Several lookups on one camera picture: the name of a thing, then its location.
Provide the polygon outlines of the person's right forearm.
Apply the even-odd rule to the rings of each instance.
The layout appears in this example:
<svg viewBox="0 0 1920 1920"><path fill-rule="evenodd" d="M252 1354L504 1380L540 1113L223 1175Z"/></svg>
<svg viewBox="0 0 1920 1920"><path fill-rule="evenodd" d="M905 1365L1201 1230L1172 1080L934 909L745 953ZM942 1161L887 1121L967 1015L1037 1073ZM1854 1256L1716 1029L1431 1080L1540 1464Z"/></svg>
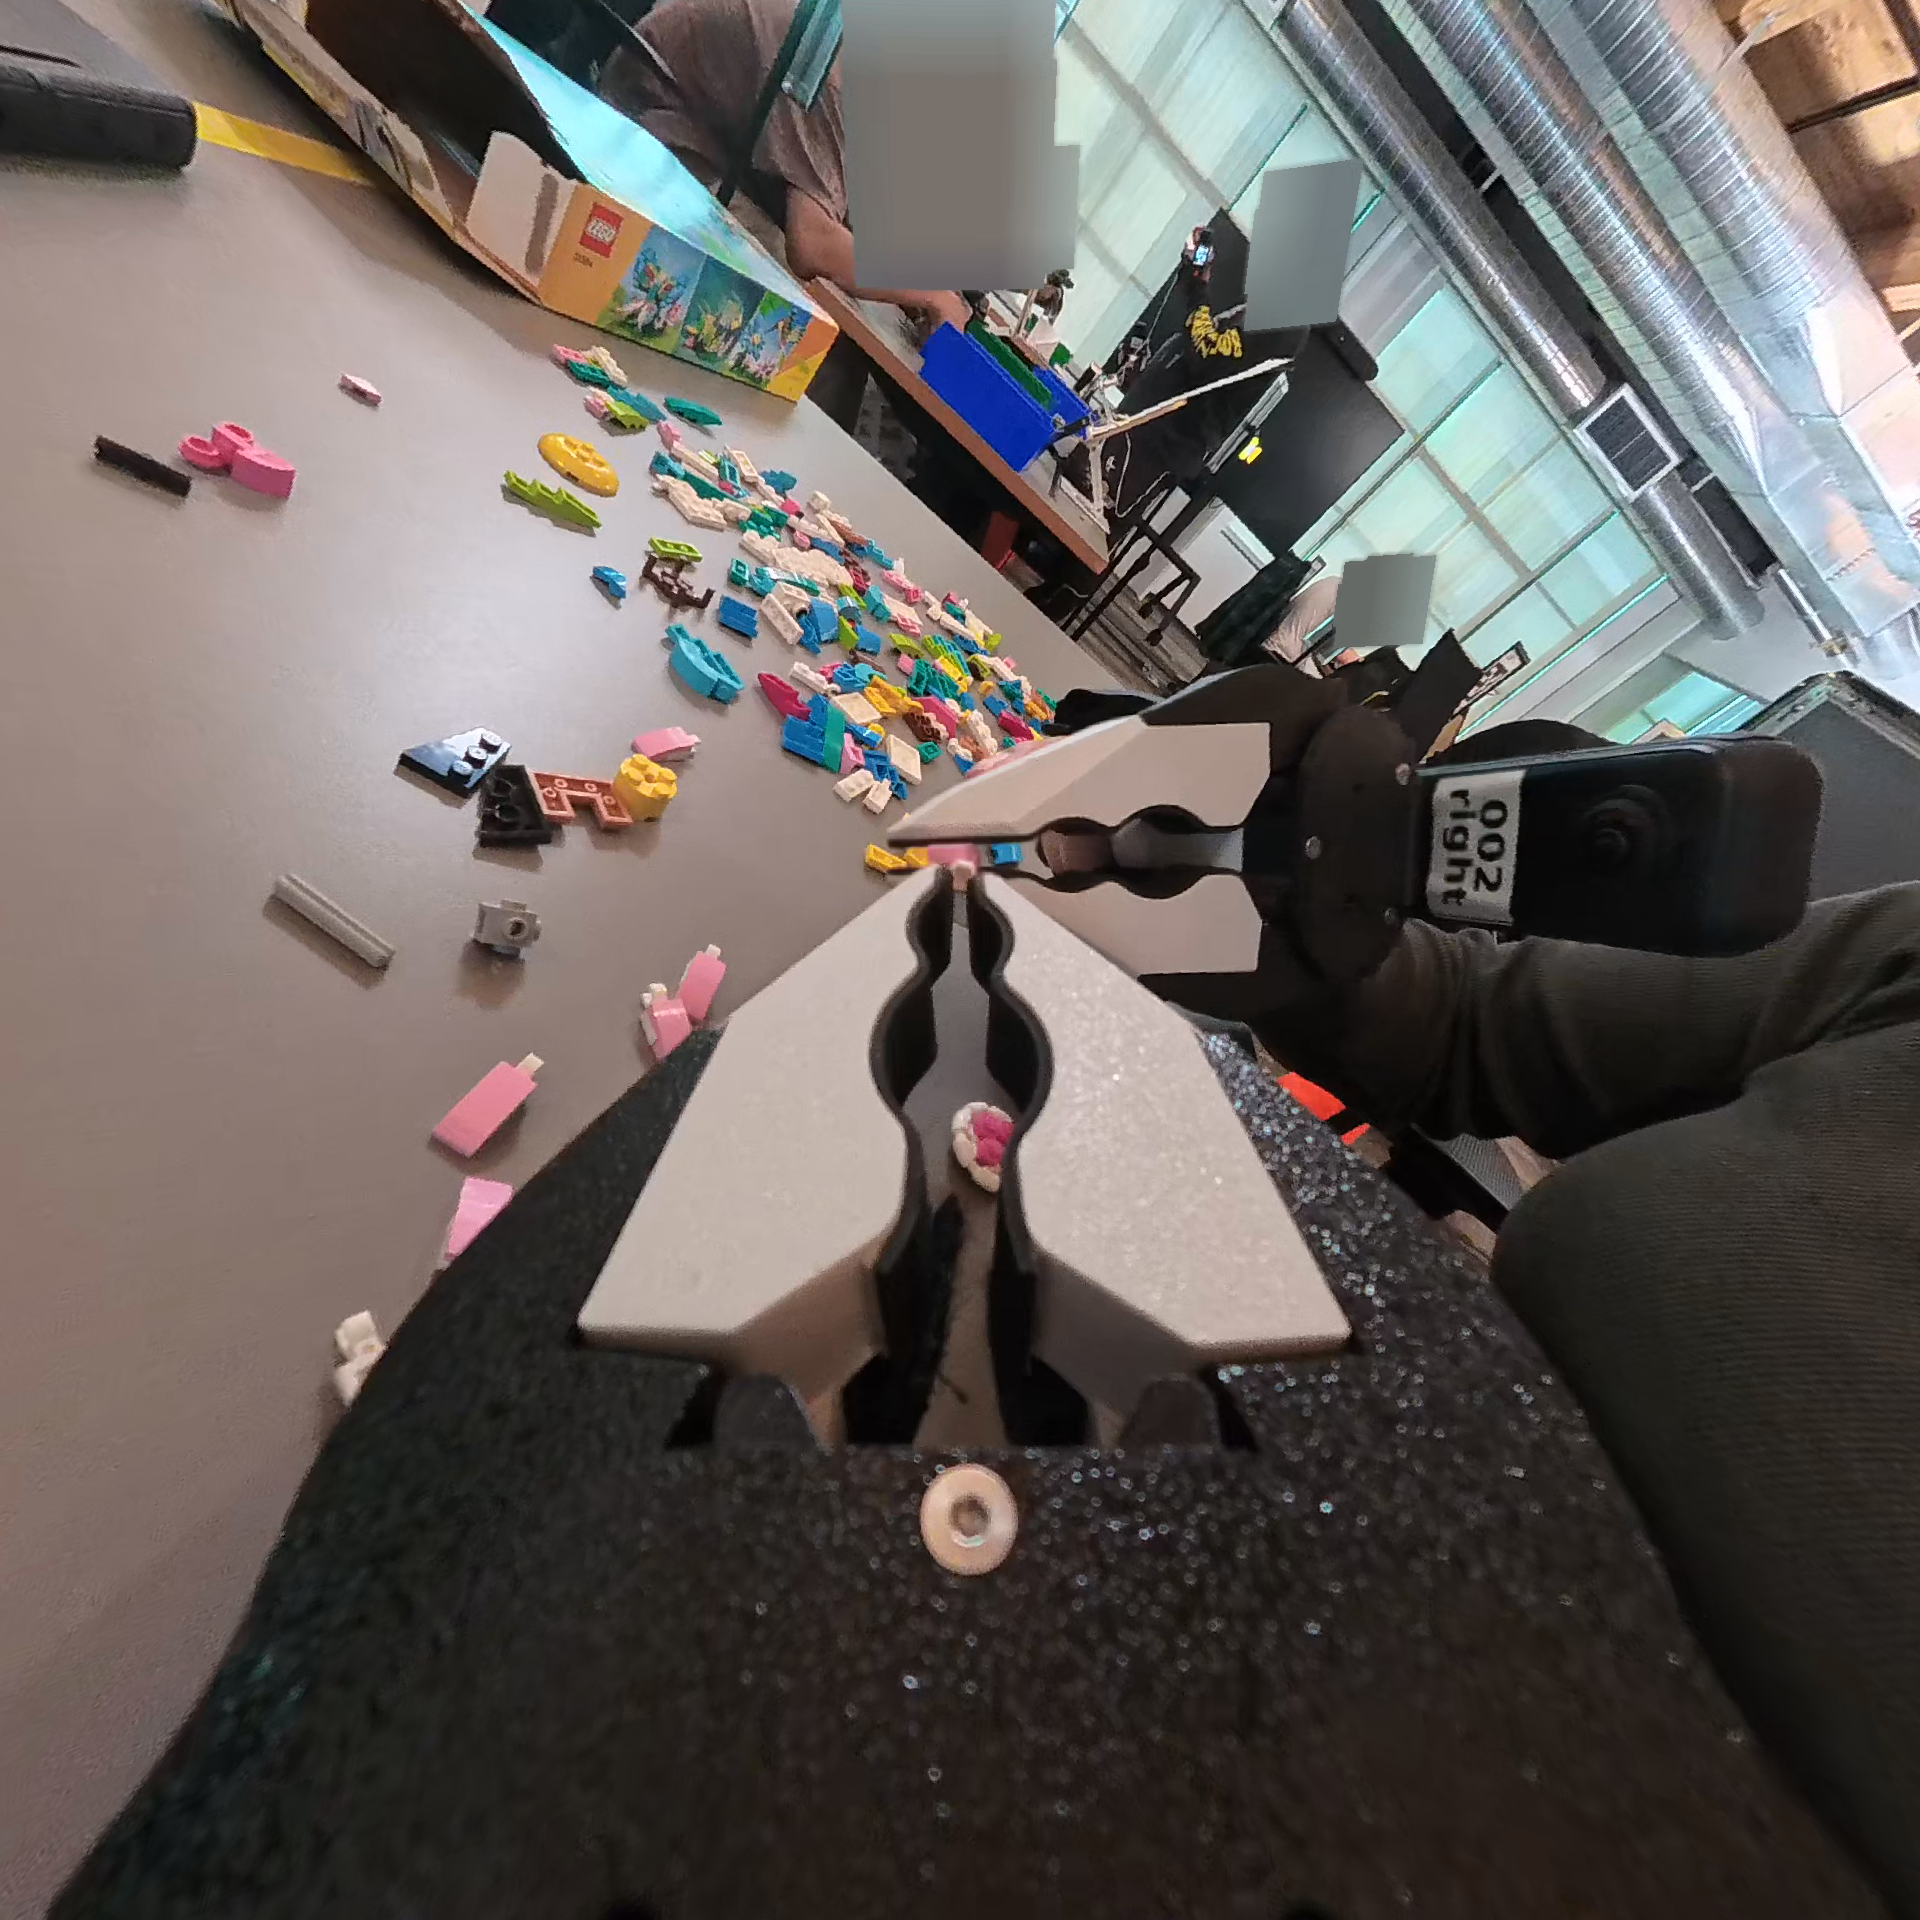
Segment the person's right forearm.
<svg viewBox="0 0 1920 1920"><path fill-rule="evenodd" d="M1916 883L1814 902L1789 938L1741 956L1409 923L1369 978L1248 1022L1372 1124L1515 1135L1566 1161L1727 1106L1781 1062L1913 1040Z"/></svg>

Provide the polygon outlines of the black flat case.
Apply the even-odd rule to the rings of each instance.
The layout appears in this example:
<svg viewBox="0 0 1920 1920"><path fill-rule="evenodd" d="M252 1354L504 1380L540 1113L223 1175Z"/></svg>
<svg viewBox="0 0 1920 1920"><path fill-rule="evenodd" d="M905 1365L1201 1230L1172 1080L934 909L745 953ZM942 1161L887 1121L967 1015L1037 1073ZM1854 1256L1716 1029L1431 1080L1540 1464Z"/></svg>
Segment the black flat case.
<svg viewBox="0 0 1920 1920"><path fill-rule="evenodd" d="M4 153L179 172L197 113L69 4L4 4Z"/></svg>

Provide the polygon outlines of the white ceiling vent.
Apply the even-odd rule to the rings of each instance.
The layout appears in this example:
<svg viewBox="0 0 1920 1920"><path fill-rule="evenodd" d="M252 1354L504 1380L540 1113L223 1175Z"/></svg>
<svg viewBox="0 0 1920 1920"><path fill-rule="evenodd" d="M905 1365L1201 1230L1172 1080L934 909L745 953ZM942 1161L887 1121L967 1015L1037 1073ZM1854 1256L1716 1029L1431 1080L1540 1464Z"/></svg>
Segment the white ceiling vent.
<svg viewBox="0 0 1920 1920"><path fill-rule="evenodd" d="M1610 387L1591 402L1573 434L1602 467L1621 500L1643 500L1654 485L1683 467L1683 453L1672 445L1664 427L1646 412L1635 387Z"/></svg>

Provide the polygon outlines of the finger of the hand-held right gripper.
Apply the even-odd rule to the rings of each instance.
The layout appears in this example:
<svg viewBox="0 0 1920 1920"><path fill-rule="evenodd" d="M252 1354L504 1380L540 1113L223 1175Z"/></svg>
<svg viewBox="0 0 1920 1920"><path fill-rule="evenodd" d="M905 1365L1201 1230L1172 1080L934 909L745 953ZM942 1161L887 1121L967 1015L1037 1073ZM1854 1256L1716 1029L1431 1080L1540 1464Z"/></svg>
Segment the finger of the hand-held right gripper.
<svg viewBox="0 0 1920 1920"><path fill-rule="evenodd" d="M1237 829L1270 781L1263 723L1113 719L975 767L891 825L891 847L1029 843L1059 825L1121 829L1172 814Z"/></svg>
<svg viewBox="0 0 1920 1920"><path fill-rule="evenodd" d="M1015 942L1015 967L1091 967L1139 982L1270 982L1270 927L1241 876L1201 872L1153 894L1113 872L986 872L982 905Z"/></svg>

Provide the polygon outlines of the silver ceiling duct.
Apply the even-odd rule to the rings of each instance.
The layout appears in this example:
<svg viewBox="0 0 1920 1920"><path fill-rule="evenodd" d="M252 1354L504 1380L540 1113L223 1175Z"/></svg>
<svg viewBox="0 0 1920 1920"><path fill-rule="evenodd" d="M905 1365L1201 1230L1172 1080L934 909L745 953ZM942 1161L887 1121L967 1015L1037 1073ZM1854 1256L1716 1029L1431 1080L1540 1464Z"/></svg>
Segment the silver ceiling duct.
<svg viewBox="0 0 1920 1920"><path fill-rule="evenodd" d="M1916 365L1716 4L1383 4L1854 661L1916 672Z"/></svg>

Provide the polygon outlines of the wooden work table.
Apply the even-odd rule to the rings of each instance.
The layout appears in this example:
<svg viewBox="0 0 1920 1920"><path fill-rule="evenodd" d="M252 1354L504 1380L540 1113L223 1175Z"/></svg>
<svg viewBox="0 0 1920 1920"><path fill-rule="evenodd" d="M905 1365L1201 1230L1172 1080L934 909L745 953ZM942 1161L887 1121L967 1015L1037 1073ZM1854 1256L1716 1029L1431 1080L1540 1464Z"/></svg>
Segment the wooden work table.
<svg viewBox="0 0 1920 1920"><path fill-rule="evenodd" d="M810 299L832 318L840 336L854 339L902 394L909 394L967 456L1015 500L1015 515L1040 526L1095 577L1110 566L1110 529L1080 493L1059 478L1051 456L1011 467L942 394L923 383L923 354L913 325L898 307L865 303L832 281L803 281Z"/></svg>

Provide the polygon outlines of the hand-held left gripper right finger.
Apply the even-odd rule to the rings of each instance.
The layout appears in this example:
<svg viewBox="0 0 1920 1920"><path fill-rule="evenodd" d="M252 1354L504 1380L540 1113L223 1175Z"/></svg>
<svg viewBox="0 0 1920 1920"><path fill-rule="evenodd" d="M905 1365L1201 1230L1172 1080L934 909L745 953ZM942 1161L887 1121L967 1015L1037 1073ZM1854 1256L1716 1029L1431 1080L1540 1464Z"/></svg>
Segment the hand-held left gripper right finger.
<svg viewBox="0 0 1920 1920"><path fill-rule="evenodd" d="M967 938L1015 1110L986 1307L1007 1438L1077 1445L1161 1383L1340 1354L1351 1318L1205 1033L1007 880L971 880Z"/></svg>

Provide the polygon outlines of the pile of colourful toy bricks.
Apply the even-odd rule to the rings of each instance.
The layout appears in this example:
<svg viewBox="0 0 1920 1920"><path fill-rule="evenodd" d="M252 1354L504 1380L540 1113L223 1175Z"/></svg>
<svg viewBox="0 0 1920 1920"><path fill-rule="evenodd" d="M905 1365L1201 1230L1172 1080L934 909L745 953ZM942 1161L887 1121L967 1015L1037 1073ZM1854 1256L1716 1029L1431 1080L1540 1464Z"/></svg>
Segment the pile of colourful toy bricks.
<svg viewBox="0 0 1920 1920"><path fill-rule="evenodd" d="M726 445L715 409L639 394L606 347L558 343L548 354L602 431L661 438L646 489L686 529L734 540L726 584L712 588L704 613L657 599L730 657L741 683L741 646L774 639L788 650L792 661L759 672L756 686L781 723L781 756L829 774L840 803L883 818L931 767L967 777L1051 730L1059 701L1022 675L967 599L923 591L825 493L799 493L792 471L756 467ZM686 562L704 588L708 555L694 540L646 537L646 555ZM642 562L628 584L646 588Z"/></svg>

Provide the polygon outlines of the blue storage bin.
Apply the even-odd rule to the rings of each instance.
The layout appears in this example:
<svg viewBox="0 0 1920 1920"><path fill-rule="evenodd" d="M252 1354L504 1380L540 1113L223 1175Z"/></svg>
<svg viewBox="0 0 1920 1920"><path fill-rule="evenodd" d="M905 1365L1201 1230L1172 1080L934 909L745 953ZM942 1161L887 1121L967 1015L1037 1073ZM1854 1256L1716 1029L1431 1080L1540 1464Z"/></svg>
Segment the blue storage bin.
<svg viewBox="0 0 1920 1920"><path fill-rule="evenodd" d="M1080 438L1091 420L1070 383L993 332L938 325L923 339L920 380L1015 471L1059 438Z"/></svg>

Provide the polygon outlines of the grey desk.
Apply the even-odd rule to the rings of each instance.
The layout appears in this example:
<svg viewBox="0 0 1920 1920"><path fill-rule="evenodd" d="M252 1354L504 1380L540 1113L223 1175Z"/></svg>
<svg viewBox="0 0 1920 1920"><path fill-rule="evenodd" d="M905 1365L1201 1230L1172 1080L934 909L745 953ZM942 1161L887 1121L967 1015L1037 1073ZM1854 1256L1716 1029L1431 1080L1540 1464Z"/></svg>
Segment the grey desk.
<svg viewBox="0 0 1920 1920"><path fill-rule="evenodd" d="M683 697L664 617L595 591L672 515L569 537L500 496L580 420L558 339L387 183L4 161L4 1916L204 1690L339 1409L336 1325L420 1299L464 1183L431 1124L540 1055L482 1153L526 1186L642 1073L642 986L712 942L730 1011L883 894L756 686ZM219 420L288 500L179 460ZM394 767L475 726L599 781L657 726L701 748L653 825L482 850L475 796ZM540 916L522 960L471 945L493 898Z"/></svg>

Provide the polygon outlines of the grey bar piece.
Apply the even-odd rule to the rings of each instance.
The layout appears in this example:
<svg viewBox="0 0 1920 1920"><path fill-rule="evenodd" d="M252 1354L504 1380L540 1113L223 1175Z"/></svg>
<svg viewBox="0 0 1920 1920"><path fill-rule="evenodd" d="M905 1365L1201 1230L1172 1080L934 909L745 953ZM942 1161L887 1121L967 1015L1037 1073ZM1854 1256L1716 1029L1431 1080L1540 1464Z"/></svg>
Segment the grey bar piece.
<svg viewBox="0 0 1920 1920"><path fill-rule="evenodd" d="M307 927L325 934L332 945L347 949L369 971L391 967L394 945L380 931L372 931L365 920L347 913L336 898L299 880L296 872L274 876L270 898L285 905L292 916L299 916Z"/></svg>

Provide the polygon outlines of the large frosted window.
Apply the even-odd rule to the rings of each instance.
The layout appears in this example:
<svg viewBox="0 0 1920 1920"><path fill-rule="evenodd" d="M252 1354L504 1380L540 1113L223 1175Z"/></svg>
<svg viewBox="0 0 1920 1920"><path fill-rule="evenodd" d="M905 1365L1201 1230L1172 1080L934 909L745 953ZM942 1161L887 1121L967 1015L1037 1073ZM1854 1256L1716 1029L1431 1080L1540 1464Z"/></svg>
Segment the large frosted window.
<svg viewBox="0 0 1920 1920"><path fill-rule="evenodd" d="M1248 230L1267 172L1362 164L1340 321L1394 427L1332 456L1340 485L1299 533L1259 533L1252 507L1205 522L1234 515L1241 548L1329 573L1431 555L1431 635L1475 661L1526 650L1478 723L1581 715L1646 661L1763 621L1675 475L1639 500L1602 478L1573 423L1610 380L1347 4L1073 4L1055 51L1059 135L1084 161L1073 347L1150 314L1205 212Z"/></svg>

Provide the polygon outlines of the yellow cardboard toy box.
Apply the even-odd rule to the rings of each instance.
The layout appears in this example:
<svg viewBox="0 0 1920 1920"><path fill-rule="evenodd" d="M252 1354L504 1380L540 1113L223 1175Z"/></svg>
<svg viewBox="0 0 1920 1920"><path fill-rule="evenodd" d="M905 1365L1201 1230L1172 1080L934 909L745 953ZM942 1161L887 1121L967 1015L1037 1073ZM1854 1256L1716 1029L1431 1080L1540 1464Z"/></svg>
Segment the yellow cardboard toy box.
<svg viewBox="0 0 1920 1920"><path fill-rule="evenodd" d="M836 321L653 135L485 4L223 4L456 248L522 299L796 402Z"/></svg>

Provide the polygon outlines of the person's torso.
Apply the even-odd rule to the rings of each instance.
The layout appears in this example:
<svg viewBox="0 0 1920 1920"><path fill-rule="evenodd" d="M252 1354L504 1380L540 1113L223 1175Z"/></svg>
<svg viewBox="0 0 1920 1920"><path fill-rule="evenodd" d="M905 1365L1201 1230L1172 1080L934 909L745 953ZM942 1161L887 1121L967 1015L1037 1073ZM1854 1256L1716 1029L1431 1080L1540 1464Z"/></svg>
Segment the person's torso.
<svg viewBox="0 0 1920 1920"><path fill-rule="evenodd" d="M1566 1168L1497 1281L1584 1402L1727 1690L1916 1916L1916 1029L1737 1099L1500 1117Z"/></svg>

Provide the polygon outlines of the magenta toy brick piece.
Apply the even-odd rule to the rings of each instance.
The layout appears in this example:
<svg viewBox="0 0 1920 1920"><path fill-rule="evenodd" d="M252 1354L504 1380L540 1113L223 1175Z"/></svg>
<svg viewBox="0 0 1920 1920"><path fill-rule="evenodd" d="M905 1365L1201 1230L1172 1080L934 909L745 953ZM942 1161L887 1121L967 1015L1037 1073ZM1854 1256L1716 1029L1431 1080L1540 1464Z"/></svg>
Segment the magenta toy brick piece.
<svg viewBox="0 0 1920 1920"><path fill-rule="evenodd" d="M234 420L219 420L204 434L183 434L175 453L183 464L223 475L266 500L288 500L299 478L299 467L288 456L274 453Z"/></svg>

